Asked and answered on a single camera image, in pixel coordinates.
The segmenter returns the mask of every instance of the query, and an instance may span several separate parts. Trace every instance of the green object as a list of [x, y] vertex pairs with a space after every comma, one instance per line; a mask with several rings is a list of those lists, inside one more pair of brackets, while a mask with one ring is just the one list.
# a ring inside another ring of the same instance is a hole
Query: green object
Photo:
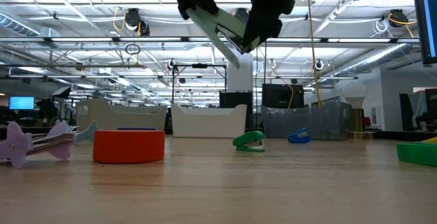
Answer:
[[[263, 147], [263, 139], [266, 137], [264, 136], [264, 133], [260, 131], [251, 131], [246, 132], [240, 137], [235, 138], [232, 141], [232, 145], [236, 147], [239, 151], [246, 151], [246, 152], [265, 152], [266, 149]], [[249, 147], [247, 146], [248, 143], [255, 143], [258, 142], [259, 146], [255, 147]]]
[[397, 157], [402, 162], [437, 167], [437, 145], [426, 142], [398, 143]]

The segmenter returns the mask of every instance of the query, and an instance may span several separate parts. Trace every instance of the yellow cable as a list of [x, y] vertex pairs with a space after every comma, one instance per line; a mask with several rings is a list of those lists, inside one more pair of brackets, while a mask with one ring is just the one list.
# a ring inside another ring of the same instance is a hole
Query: yellow cable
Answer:
[[126, 24], [126, 13], [123, 15], [123, 26], [122, 26], [122, 29], [119, 29], [117, 27], [117, 25], [115, 24], [115, 17], [117, 17], [117, 12], [118, 12], [118, 8], [115, 9], [114, 19], [112, 20], [112, 23], [114, 25], [115, 30], [117, 30], [118, 32], [121, 32], [121, 31], [123, 31], [124, 25]]
[[269, 65], [269, 67], [273, 70], [273, 72], [280, 78], [280, 80], [281, 81], [283, 81], [290, 89], [291, 89], [291, 91], [292, 91], [292, 97], [290, 98], [290, 102], [288, 103], [288, 108], [290, 108], [291, 106], [292, 106], [292, 102], [293, 102], [293, 97], [294, 97], [294, 89], [293, 89], [293, 87], [290, 85], [290, 84], [288, 84], [288, 82], [286, 82], [286, 81], [284, 81], [284, 79], [282, 79], [279, 75], [278, 75], [278, 73], [276, 73], [276, 70], [274, 70], [274, 68], [270, 65], [270, 64], [268, 64]]
[[392, 19], [391, 18], [392, 15], [393, 14], [389, 15], [389, 20], [394, 22], [394, 23], [400, 24], [400, 25], [413, 25], [413, 24], [417, 23], [417, 22], [409, 22], [409, 23], [399, 22], [399, 21], [396, 21], [396, 20]]
[[321, 109], [322, 101], [320, 100], [319, 81], [317, 77], [317, 71], [315, 71], [314, 32], [313, 32], [313, 17], [311, 15], [311, 0], [308, 0], [308, 15], [309, 15], [309, 31], [311, 34], [311, 50], [313, 51], [313, 73], [314, 73], [315, 92], [317, 94], [318, 107], [319, 109]]
[[414, 34], [412, 34], [410, 27], [408, 25], [405, 25], [405, 27], [407, 28], [408, 33], [410, 33], [411, 38], [414, 38]]

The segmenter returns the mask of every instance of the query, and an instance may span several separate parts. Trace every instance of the computer monitor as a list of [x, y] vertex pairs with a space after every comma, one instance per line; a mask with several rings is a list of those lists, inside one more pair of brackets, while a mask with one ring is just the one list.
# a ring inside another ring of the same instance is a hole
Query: computer monitor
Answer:
[[422, 61], [437, 63], [437, 0], [415, 0]]
[[[302, 85], [290, 85], [293, 88], [293, 101], [290, 108], [304, 107], [304, 89]], [[292, 98], [292, 91], [288, 85], [263, 84], [262, 105], [270, 108], [287, 109]]]
[[9, 109], [11, 110], [33, 110], [35, 107], [34, 97], [10, 97]]

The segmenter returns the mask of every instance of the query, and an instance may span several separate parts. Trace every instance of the wooden table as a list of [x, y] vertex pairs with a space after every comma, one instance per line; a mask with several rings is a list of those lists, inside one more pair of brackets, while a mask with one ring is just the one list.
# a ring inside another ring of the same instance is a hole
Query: wooden table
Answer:
[[165, 160], [92, 163], [32, 156], [0, 163], [0, 223], [437, 223], [437, 168], [400, 163], [390, 141], [167, 138]]

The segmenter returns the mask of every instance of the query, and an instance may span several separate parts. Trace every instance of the red tape roll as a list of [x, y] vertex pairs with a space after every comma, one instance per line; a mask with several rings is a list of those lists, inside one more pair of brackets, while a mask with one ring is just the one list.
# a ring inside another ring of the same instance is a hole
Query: red tape roll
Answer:
[[93, 160], [99, 163], [146, 163], [164, 158], [165, 132], [97, 130]]

